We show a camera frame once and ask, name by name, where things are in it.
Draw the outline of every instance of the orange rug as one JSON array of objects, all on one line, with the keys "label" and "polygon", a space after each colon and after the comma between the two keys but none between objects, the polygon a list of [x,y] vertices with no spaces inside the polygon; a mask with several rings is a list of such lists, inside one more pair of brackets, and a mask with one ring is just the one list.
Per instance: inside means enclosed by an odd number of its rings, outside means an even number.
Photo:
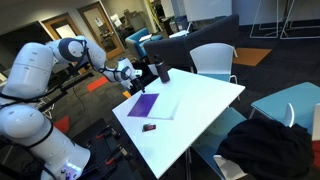
[{"label": "orange rug", "polygon": [[59,129],[62,133],[69,131],[69,116],[64,116],[62,119],[54,123],[54,127]]},{"label": "orange rug", "polygon": [[94,82],[90,83],[87,86],[88,91],[91,92],[107,82],[108,82],[108,79],[106,77],[102,76],[101,78],[95,80]]},{"label": "orange rug", "polygon": [[238,57],[233,57],[233,63],[256,66],[271,52],[271,49],[237,48],[236,51]]}]

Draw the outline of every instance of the teal chair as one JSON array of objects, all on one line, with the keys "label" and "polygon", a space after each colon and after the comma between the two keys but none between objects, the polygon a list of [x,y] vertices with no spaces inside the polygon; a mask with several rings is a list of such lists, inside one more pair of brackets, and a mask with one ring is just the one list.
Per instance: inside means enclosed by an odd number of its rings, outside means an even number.
[{"label": "teal chair", "polygon": [[269,119],[284,123],[283,112],[287,104],[294,107],[294,122],[312,134],[314,107],[320,102],[320,87],[304,82],[254,101],[249,119],[256,111]]},{"label": "teal chair", "polygon": [[213,157],[222,140],[227,137],[228,132],[244,120],[246,118],[237,110],[232,107],[227,108],[192,144],[192,148],[221,179],[225,179],[225,177]]}]

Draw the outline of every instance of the black jacket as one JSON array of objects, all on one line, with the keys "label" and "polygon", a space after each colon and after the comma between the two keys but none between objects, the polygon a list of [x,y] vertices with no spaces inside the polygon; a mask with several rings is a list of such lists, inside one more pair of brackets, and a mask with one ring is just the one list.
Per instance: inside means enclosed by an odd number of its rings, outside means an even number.
[{"label": "black jacket", "polygon": [[303,179],[314,160],[307,129],[268,119],[239,123],[221,142],[217,154],[263,180]]}]

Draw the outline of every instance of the doorway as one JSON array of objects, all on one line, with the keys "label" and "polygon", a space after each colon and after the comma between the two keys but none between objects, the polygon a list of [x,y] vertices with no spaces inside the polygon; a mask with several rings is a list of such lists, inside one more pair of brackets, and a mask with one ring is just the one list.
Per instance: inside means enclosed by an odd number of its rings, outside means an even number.
[{"label": "doorway", "polygon": [[100,2],[78,9],[82,19],[89,28],[96,42],[107,53],[107,58],[113,58],[123,52],[120,41],[110,25]]}]

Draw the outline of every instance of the black cable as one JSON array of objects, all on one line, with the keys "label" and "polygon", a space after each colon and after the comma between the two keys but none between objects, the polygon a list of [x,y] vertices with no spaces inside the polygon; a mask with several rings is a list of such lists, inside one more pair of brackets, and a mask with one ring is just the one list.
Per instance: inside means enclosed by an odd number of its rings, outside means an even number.
[{"label": "black cable", "polygon": [[54,180],[56,180],[57,178],[54,176],[54,174],[52,172],[50,172],[50,170],[48,170],[45,166],[44,166],[44,161],[38,157],[36,157],[31,150],[21,144],[17,144],[14,143],[12,141],[10,141],[9,139],[6,139],[6,141],[2,140],[4,143],[6,143],[7,145],[11,145],[11,146],[15,146],[18,147],[20,149],[25,150],[31,157],[32,157],[32,161],[31,162],[26,162],[24,161],[22,163],[22,172],[19,174],[19,178],[18,179],[38,179],[42,170],[45,170]]},{"label": "black cable", "polygon": [[71,132],[71,129],[84,117],[84,115],[85,115],[85,113],[86,113],[86,106],[84,105],[84,103],[82,102],[82,100],[81,100],[81,98],[78,96],[78,94],[76,93],[76,91],[75,91],[75,89],[74,89],[74,86],[72,87],[72,91],[73,91],[74,95],[77,97],[77,99],[79,100],[79,102],[81,103],[82,108],[83,108],[83,113],[81,114],[81,117],[80,117],[76,122],[74,122],[74,123],[70,126],[70,128],[69,128],[69,130],[68,130],[68,132],[67,132],[67,135],[69,135],[69,133]]},{"label": "black cable", "polygon": [[85,57],[86,55],[89,56],[89,52],[88,52],[88,48],[87,48],[87,42],[86,42],[86,41],[83,41],[83,42],[84,42],[84,52],[82,53],[82,56],[81,56],[81,58],[80,58],[80,61],[76,64],[76,66],[74,66],[74,68],[73,68],[72,71],[68,74],[68,76],[66,76],[63,80],[61,80],[58,85],[56,85],[56,86],[55,86],[54,88],[52,88],[50,91],[48,91],[48,92],[46,92],[46,93],[44,93],[44,94],[42,94],[42,95],[39,95],[39,96],[36,96],[36,97],[33,97],[33,98],[28,98],[28,99],[23,99],[23,98],[8,96],[8,95],[2,94],[2,92],[0,92],[0,97],[6,98],[6,99],[15,100],[15,102],[1,105],[1,106],[0,106],[0,109],[4,108],[4,107],[6,107],[6,106],[14,105],[14,104],[21,103],[21,102],[24,102],[24,103],[35,102],[35,101],[37,101],[38,99],[40,99],[40,98],[42,98],[42,97],[45,97],[45,96],[48,96],[48,95],[52,94],[54,91],[56,91],[57,89],[61,88],[62,85],[63,85],[63,83],[64,83],[65,81],[67,81],[73,74],[75,74],[75,72],[79,69],[79,67],[82,66],[84,57]]}]

